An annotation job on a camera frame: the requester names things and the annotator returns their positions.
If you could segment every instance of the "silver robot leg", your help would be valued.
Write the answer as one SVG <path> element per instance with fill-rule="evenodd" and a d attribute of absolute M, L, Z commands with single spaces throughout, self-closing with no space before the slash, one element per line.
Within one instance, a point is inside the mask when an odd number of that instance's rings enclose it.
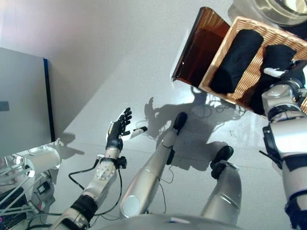
<path fill-rule="evenodd" d="M 220 162 L 226 164 L 226 167 L 220 174 L 201 216 L 236 225 L 241 207 L 241 180 L 238 168 L 224 160 Z"/>
<path fill-rule="evenodd" d="M 173 145 L 186 120 L 186 113 L 177 116 L 172 130 L 166 134 L 154 154 L 133 178 L 119 204 L 121 218 L 130 218 L 147 211 L 157 192 L 164 167 L 173 152 Z"/>

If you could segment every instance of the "wicker basket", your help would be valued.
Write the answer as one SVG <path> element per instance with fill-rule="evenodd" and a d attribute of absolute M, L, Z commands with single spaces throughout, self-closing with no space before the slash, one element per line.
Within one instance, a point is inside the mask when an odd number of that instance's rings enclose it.
<path fill-rule="evenodd" d="M 262 35 L 264 41 L 257 54 L 253 58 L 252 62 L 245 70 L 241 80 L 236 87 L 235 92 L 228 94 L 215 93 L 210 88 L 210 83 L 214 77 L 217 68 L 222 63 L 223 58 L 228 52 L 234 37 L 242 29 L 252 29 L 254 31 L 257 31 L 259 34 Z M 264 48 L 268 45 L 276 44 L 285 44 L 286 46 L 289 46 L 292 49 L 296 50 L 294 60 L 307 58 L 306 41 L 297 38 L 291 33 L 275 29 L 264 23 L 260 23 L 245 17 L 237 17 L 230 29 L 228 30 L 220 48 L 216 52 L 216 55 L 207 72 L 205 73 L 205 76 L 203 77 L 199 88 L 230 103 L 238 104 L 248 110 L 252 110 L 251 108 L 249 108 L 248 104 L 260 78 L 260 67 L 262 65 Z M 307 114 L 307 99 L 304 100 L 301 109 L 304 113 Z"/>

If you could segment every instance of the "black folded towel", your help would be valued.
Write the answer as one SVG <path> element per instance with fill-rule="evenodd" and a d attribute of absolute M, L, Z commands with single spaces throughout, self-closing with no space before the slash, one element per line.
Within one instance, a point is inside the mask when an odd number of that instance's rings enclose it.
<path fill-rule="evenodd" d="M 263 37 L 253 30 L 240 30 L 210 84 L 217 93 L 233 93 L 244 71 L 256 55 Z"/>
<path fill-rule="evenodd" d="M 289 64 L 295 54 L 295 50 L 283 44 L 267 46 L 265 48 L 261 66 L 261 77 L 249 102 L 250 108 L 252 108 L 255 113 L 260 115 L 264 114 L 261 95 L 267 91 L 271 85 L 280 81 L 279 78 L 263 73 L 263 70 L 265 68 L 286 70 L 289 68 Z"/>

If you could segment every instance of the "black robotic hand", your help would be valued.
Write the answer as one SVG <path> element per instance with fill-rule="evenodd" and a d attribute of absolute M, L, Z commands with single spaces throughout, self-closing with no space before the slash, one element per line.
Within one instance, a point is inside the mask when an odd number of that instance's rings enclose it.
<path fill-rule="evenodd" d="M 126 136 L 130 134 L 130 131 L 125 131 L 126 126 L 130 124 L 132 118 L 132 112 L 130 108 L 125 109 L 125 111 L 120 115 L 116 122 L 112 122 L 108 130 L 108 137 L 106 143 L 106 149 L 114 147 L 120 151 L 123 149 L 123 141 L 121 136 Z"/>

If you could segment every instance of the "white cylinder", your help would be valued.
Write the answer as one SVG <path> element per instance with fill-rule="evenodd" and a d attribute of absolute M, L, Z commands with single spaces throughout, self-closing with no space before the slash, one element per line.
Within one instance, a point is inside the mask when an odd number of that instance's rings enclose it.
<path fill-rule="evenodd" d="M 33 171 L 28 174 L 29 177 L 33 177 L 49 169 L 58 169 L 61 162 L 59 153 L 54 148 L 47 146 L 23 157 L 25 158 L 25 165 L 29 166 Z"/>

